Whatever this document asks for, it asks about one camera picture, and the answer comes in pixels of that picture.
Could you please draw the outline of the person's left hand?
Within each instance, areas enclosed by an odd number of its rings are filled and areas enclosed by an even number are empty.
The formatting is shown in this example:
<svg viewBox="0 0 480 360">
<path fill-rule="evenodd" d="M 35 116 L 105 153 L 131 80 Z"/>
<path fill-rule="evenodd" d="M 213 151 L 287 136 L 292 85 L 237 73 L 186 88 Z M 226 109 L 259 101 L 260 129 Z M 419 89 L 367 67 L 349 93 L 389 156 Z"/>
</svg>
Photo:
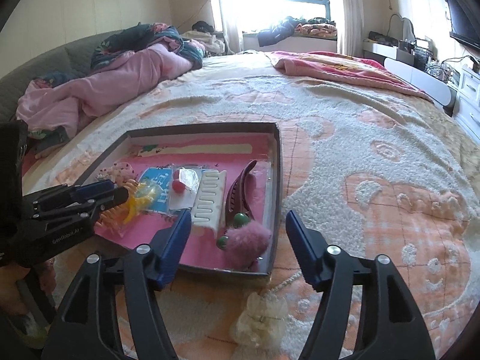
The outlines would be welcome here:
<svg viewBox="0 0 480 360">
<path fill-rule="evenodd" d="M 30 307 L 25 302 L 28 296 L 25 278 L 28 273 L 35 272 L 41 291 L 51 295 L 56 287 L 54 263 L 55 260 L 51 258 L 33 268 L 22 267 L 16 262 L 1 267 L 1 311 L 13 316 L 23 316 L 30 312 Z"/>
</svg>

